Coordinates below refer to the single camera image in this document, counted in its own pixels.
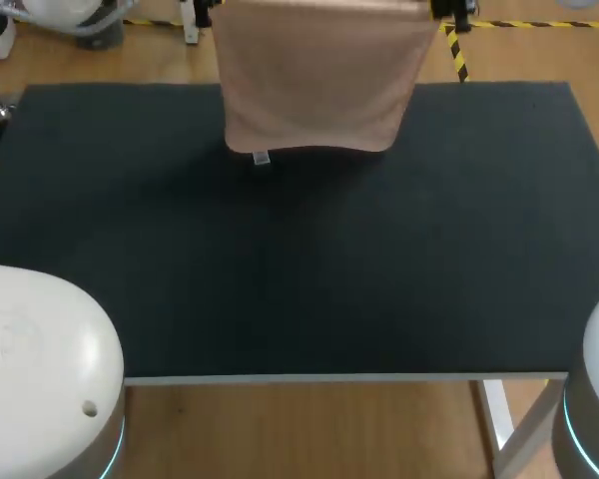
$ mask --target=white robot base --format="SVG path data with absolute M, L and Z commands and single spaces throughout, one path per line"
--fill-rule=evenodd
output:
M 115 478 L 123 384 L 118 335 L 91 296 L 0 266 L 0 479 Z
M 599 304 L 557 403 L 552 448 L 564 479 L 599 479 Z

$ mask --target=yellow and black tape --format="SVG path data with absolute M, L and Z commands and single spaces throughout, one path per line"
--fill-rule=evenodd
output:
M 146 27 L 182 28 L 182 22 L 166 22 L 163 20 L 134 20 L 125 19 L 125 25 L 142 25 Z
M 518 22 L 518 21 L 472 21 L 475 28 L 599 28 L 599 22 Z M 443 23 L 444 27 L 454 27 L 453 23 Z
M 468 75 L 468 68 L 466 67 L 466 60 L 463 58 L 461 49 L 459 48 L 459 39 L 457 38 L 457 32 L 455 28 L 446 25 L 444 31 L 446 33 L 446 39 L 448 40 L 448 46 L 450 47 L 450 53 L 452 53 L 452 59 L 455 64 L 455 71 L 459 77 L 459 82 L 469 82 L 470 76 Z
M 143 25 L 154 27 L 182 28 L 182 22 L 167 22 L 163 20 L 128 19 L 127 25 Z M 510 21 L 472 21 L 470 25 L 475 28 L 599 28 L 599 22 L 519 22 Z M 442 23 L 442 28 L 454 28 L 453 23 Z

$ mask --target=floor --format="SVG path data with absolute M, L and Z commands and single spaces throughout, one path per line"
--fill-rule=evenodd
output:
M 156 2 L 145 11 L 162 19 Z M 481 19 L 599 21 L 599 6 L 481 0 Z M 126 35 L 123 48 L 94 53 L 19 26 L 11 57 L 0 62 L 0 92 L 32 83 L 217 81 L 211 33 L 198 47 L 185 46 L 179 30 L 128 27 Z M 569 82 L 599 145 L 599 29 L 475 29 L 459 41 L 472 81 Z M 419 82 L 454 81 L 439 33 Z M 543 382 L 505 386 L 518 421 Z M 128 478 L 489 477 L 467 383 L 136 388 L 127 399 Z M 558 477 L 548 447 L 520 477 Z

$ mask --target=black mat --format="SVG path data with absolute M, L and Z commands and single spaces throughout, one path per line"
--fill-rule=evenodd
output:
M 30 89 L 0 263 L 91 293 L 132 377 L 568 368 L 599 299 L 599 152 L 566 85 L 419 86 L 384 155 L 267 173 L 223 122 L 215 86 Z

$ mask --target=towel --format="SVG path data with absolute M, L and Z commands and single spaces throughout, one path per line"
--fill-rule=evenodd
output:
M 211 16 L 241 153 L 386 150 L 438 28 L 415 0 L 228 0 Z

